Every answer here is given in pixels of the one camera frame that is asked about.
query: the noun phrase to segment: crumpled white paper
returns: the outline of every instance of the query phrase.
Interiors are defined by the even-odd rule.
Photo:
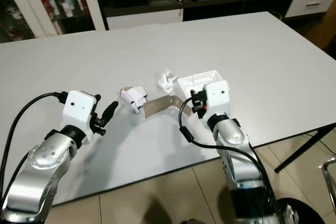
[[[176,80],[177,76],[172,76],[168,78],[171,74],[170,69],[166,68],[166,70],[161,75],[160,80],[158,81],[158,86],[166,93],[171,93],[174,87],[174,80]]]

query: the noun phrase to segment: white plastic part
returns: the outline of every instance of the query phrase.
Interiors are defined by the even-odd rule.
[[[70,91],[65,102],[61,128],[73,125],[81,129],[86,135],[82,144],[89,144],[93,140],[90,120],[92,109],[96,103],[95,97],[77,90]]]
[[[175,85],[175,93],[182,100],[191,97],[190,91],[202,91],[204,85],[207,83],[222,81],[223,79],[216,70],[194,74],[192,76],[178,78],[177,85]]]
[[[214,114],[228,114],[230,108],[229,85],[227,81],[216,81],[205,85],[206,90],[206,113],[202,118],[203,125],[207,127],[207,122]]]
[[[147,102],[146,96],[147,96],[146,90],[141,87],[133,87],[128,90],[122,89],[120,91],[120,97],[123,101],[125,101],[127,104],[129,104],[132,108],[132,110],[135,112],[135,114],[139,114],[140,110],[139,108]]]
[[[165,72],[161,75],[161,78],[158,81],[158,86],[168,94],[173,91],[174,80],[177,78],[176,76],[168,78],[170,73],[170,69],[166,68]]]

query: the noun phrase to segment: black cable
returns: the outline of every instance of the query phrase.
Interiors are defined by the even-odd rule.
[[[335,152],[333,152],[332,151],[332,149],[331,148],[329,148],[324,142],[322,142],[322,140],[320,140],[319,142],[321,142],[321,144],[323,144],[324,146],[325,146],[325,148],[327,148],[328,149],[328,151],[329,152],[331,152],[333,155],[336,155],[336,153]]]
[[[24,157],[21,159],[20,163],[17,165],[17,167],[16,167],[16,169],[15,169],[15,171],[14,171],[14,173],[13,173],[11,179],[10,179],[10,181],[9,181],[9,183],[8,183],[8,186],[7,186],[7,189],[6,189],[6,191],[5,191],[4,197],[3,197],[2,200],[1,200],[1,208],[2,208],[2,206],[3,206],[3,204],[4,204],[4,201],[5,201],[6,197],[7,197],[7,194],[8,194],[8,192],[9,192],[9,189],[11,188],[10,186],[11,186],[12,183],[14,182],[14,180],[15,180],[17,174],[19,173],[21,167],[23,166],[24,162],[25,162],[26,159],[28,158],[28,154],[29,154],[29,152],[27,152],[26,155],[24,155]]]
[[[335,152],[333,152],[325,143],[323,143],[321,140],[320,140],[321,144],[323,144],[325,146],[325,148],[328,149],[329,152],[331,152],[332,154],[336,155]]]
[[[7,136],[7,141],[6,141],[6,145],[5,145],[5,149],[4,149],[4,155],[2,158],[2,162],[1,162],[1,168],[0,168],[0,198],[2,198],[2,193],[3,193],[3,187],[4,187],[4,177],[5,177],[5,168],[6,168],[6,163],[7,163],[7,159],[8,159],[8,153],[9,153],[9,148],[10,148],[10,144],[12,142],[12,138],[13,138],[13,134],[15,131],[15,127],[18,123],[18,121],[20,120],[21,116],[23,115],[23,113],[25,113],[25,111],[32,106],[35,102],[45,98],[45,97],[58,97],[61,93],[58,92],[53,92],[53,93],[45,93],[42,95],[39,95],[38,97],[32,99],[30,102],[28,102],[20,111],[19,113],[16,115],[16,117],[14,118],[14,121],[12,122],[12,125],[9,129],[9,133]]]
[[[326,152],[325,150],[323,150],[321,147],[319,147],[319,145],[316,143],[316,147],[318,148],[318,149],[320,149],[322,152],[324,152],[324,153],[326,153],[326,154],[328,154],[328,155],[331,155],[329,152]]]
[[[181,105],[181,108],[179,110],[179,117],[178,117],[178,124],[180,126],[180,128],[184,127],[183,124],[182,124],[182,113],[183,113],[183,110],[185,108],[185,106],[187,105],[187,103],[192,100],[192,98],[188,98],[186,99],[182,105]],[[262,164],[262,162],[260,161],[259,157],[256,155],[257,160],[255,160],[255,158],[253,158],[251,155],[249,155],[248,153],[244,152],[244,151],[241,151],[239,149],[236,149],[236,148],[232,148],[232,147],[227,147],[227,146],[218,146],[218,145],[205,145],[205,144],[201,144],[199,142],[196,142],[194,141],[194,138],[188,138],[187,139],[190,143],[193,143],[199,147],[202,147],[202,148],[208,148],[208,149],[217,149],[217,150],[226,150],[226,151],[232,151],[232,152],[237,152],[237,153],[240,153],[244,156],[246,156],[249,160],[252,161],[252,163],[257,167],[257,169],[260,171],[261,173],[261,176],[265,182],[265,186],[266,186],[266,189],[268,190],[270,196],[271,196],[271,202],[272,202],[272,205],[276,211],[276,215],[278,216],[279,220],[281,223],[285,224],[285,221],[280,213],[280,210],[279,210],[279,207],[278,207],[278,204],[277,204],[277,200],[275,198],[275,194],[273,192],[273,189],[272,189],[272,185],[269,181],[269,178],[268,178],[268,175],[267,175],[267,172],[265,170],[265,167],[264,165]]]
[[[182,11],[184,11],[184,5],[181,2],[176,1],[176,0],[168,0],[168,1],[173,2],[173,3],[177,3],[177,4],[179,4],[181,6],[180,13],[179,13],[179,16],[181,16],[182,15]]]

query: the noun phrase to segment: black table leg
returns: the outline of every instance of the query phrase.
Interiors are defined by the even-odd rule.
[[[308,150],[310,147],[315,145],[315,143],[320,141],[325,135],[331,132],[335,128],[335,126],[336,124],[331,124],[331,125],[328,125],[318,130],[317,133],[314,136],[312,136],[310,140],[308,140],[303,146],[301,146],[296,152],[294,152],[288,159],[286,159],[277,168],[275,168],[274,172],[279,173],[287,165],[289,165],[294,160],[296,160],[299,156],[301,156],[306,150]]]

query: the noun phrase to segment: white table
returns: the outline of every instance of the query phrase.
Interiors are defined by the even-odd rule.
[[[100,114],[125,86],[145,87],[149,100],[163,96],[156,83],[166,67],[179,77],[217,70],[230,86],[232,116],[252,146],[336,122],[336,62],[269,13],[255,13],[0,44],[1,146],[17,112],[39,94],[99,93]],[[62,104],[48,98],[24,114],[5,184],[21,157],[59,129],[61,111]],[[187,143],[176,109],[145,120],[120,106],[105,137],[79,150],[54,203],[217,156]]]

